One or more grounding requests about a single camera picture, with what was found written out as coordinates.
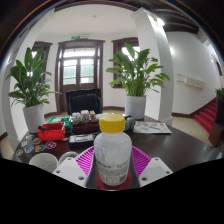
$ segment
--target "white plastic bottle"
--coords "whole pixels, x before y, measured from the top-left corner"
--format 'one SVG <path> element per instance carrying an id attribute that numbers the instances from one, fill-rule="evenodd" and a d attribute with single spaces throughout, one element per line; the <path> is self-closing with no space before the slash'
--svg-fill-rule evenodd
<path id="1" fill-rule="evenodd" d="M 100 133 L 94 140 L 94 153 L 100 178 L 110 186 L 122 184 L 128 174 L 132 151 L 130 137 L 123 132 L 125 119 L 106 114 L 99 120 Z"/>

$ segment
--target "white pillar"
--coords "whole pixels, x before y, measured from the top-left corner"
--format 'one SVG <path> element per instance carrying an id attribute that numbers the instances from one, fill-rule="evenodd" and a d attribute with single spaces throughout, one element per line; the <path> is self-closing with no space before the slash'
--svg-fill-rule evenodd
<path id="1" fill-rule="evenodd" d="M 163 68 L 151 73 L 151 77 L 162 72 L 170 77 L 170 81 L 164 81 L 165 88 L 155 87 L 160 93 L 148 91 L 146 100 L 145 115 L 172 125 L 173 108 L 173 62 L 170 53 L 169 43 L 162 27 L 155 24 L 153 14 L 144 8 L 140 8 L 132 14 L 135 20 L 140 50 L 150 49 L 150 57 L 158 59 L 158 65 Z"/>

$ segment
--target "green leaves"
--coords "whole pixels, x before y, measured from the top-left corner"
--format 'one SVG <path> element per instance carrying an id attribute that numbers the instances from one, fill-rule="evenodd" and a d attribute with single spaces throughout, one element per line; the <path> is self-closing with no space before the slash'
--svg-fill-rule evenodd
<path id="1" fill-rule="evenodd" d="M 8 96 L 16 98 L 16 99 L 25 98 L 25 96 L 22 93 L 20 93 L 19 91 L 13 91 L 13 92 L 9 93 Z"/>
<path id="2" fill-rule="evenodd" d="M 10 69 L 10 74 L 6 77 L 14 77 L 17 83 L 14 86 L 14 90 L 8 94 L 9 97 L 14 98 L 14 102 L 22 103 L 25 107 L 35 106 L 40 103 L 50 102 L 47 99 L 41 99 L 43 96 L 48 96 L 49 93 L 57 93 L 50 91 L 50 85 L 46 82 L 51 81 L 50 79 L 45 79 L 43 83 L 39 83 L 39 79 L 43 74 L 52 75 L 50 72 L 44 72 L 46 67 L 46 61 L 41 60 L 41 55 L 43 53 L 43 48 L 38 49 L 35 57 L 32 57 L 32 52 L 30 48 L 27 48 L 24 56 L 24 65 L 21 61 L 16 60 L 16 66 Z"/>
<path id="3" fill-rule="evenodd" d="M 117 69 L 117 68 L 107 68 L 106 69 L 106 72 L 111 72 L 111 73 L 114 73 L 114 74 L 117 74 L 117 75 L 120 75 L 121 74 L 120 71 L 121 70 L 120 69 Z"/>
<path id="4" fill-rule="evenodd" d="M 28 48 L 26 49 L 26 54 L 25 54 L 25 58 L 24 58 L 24 64 L 25 64 L 26 70 L 27 70 L 28 72 L 31 72 L 32 61 L 33 61 L 33 58 L 32 58 L 32 51 L 31 51 L 31 49 L 28 47 Z"/>
<path id="5" fill-rule="evenodd" d="M 43 47 L 41 47 L 37 50 L 37 53 L 36 53 L 36 55 L 34 56 L 32 62 L 31 62 L 31 67 L 32 67 L 33 70 L 35 70 L 39 66 L 41 55 L 42 55 L 43 51 L 44 51 Z"/>
<path id="6" fill-rule="evenodd" d="M 111 85 L 111 86 L 113 86 L 113 85 L 115 85 L 115 84 L 121 84 L 121 82 L 120 82 L 120 81 L 116 81 L 116 80 L 114 80 L 113 82 L 110 82 L 110 83 L 109 83 L 109 85 Z"/>
<path id="7" fill-rule="evenodd" d="M 147 89 L 158 92 L 152 88 L 154 86 L 164 87 L 163 82 L 170 81 L 170 77 L 165 73 L 159 73 L 154 78 L 150 78 L 149 74 L 151 72 L 163 68 L 163 66 L 158 65 L 157 58 L 148 57 L 150 49 L 136 52 L 130 44 L 124 43 L 124 45 L 133 60 L 130 61 L 129 57 L 121 51 L 114 54 L 115 59 L 109 61 L 118 63 L 119 66 L 116 65 L 113 68 L 106 69 L 107 72 L 118 75 L 116 80 L 109 83 L 111 86 L 121 83 L 128 96 L 144 96 Z"/>
<path id="8" fill-rule="evenodd" d="M 128 52 L 131 55 L 131 57 L 134 58 L 135 57 L 135 50 L 134 50 L 134 48 L 130 44 L 128 44 L 128 43 L 124 43 L 124 46 L 128 50 Z"/>

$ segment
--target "staircase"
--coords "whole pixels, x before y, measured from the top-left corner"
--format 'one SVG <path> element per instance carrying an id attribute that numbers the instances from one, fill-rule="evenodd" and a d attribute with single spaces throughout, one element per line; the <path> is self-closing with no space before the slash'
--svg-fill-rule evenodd
<path id="1" fill-rule="evenodd" d="M 194 119 L 201 124 L 208 133 L 212 130 L 212 125 L 215 119 L 216 113 L 216 100 L 210 106 L 206 107 L 204 111 L 200 111 L 199 114 L 194 115 Z"/>

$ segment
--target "ceiling light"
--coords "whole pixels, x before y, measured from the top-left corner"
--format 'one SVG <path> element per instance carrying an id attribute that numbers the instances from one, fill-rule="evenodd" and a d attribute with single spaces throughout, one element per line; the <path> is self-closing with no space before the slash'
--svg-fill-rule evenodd
<path id="1" fill-rule="evenodd" d="M 165 23 L 160 18 L 157 18 L 157 24 L 161 27 L 165 25 Z"/>

